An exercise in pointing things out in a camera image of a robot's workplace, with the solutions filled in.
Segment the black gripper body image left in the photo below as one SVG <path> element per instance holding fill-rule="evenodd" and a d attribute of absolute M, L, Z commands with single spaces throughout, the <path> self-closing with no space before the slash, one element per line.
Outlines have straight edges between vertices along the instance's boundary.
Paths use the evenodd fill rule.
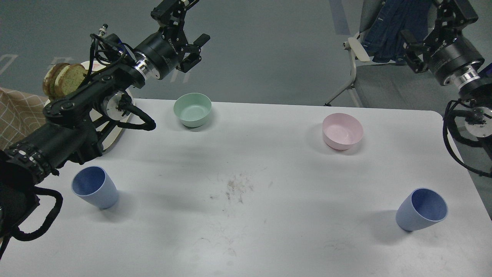
<path fill-rule="evenodd" d="M 197 0 L 163 0 L 151 11 L 159 29 L 134 49 L 134 68 L 144 79 L 162 80 L 174 69 L 187 73 L 201 61 L 201 47 L 190 43 L 183 30 L 186 13 L 197 3 Z"/>

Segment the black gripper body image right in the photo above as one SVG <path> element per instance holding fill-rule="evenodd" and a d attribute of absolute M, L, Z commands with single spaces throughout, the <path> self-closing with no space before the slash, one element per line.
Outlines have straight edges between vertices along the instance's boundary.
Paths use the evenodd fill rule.
<path fill-rule="evenodd" d="M 430 71 L 441 86 L 485 86 L 478 69 L 484 58 L 464 37 L 463 29 L 478 15 L 467 0 L 443 0 L 437 7 L 433 30 L 417 48 L 405 48 L 404 58 L 415 73 Z"/>

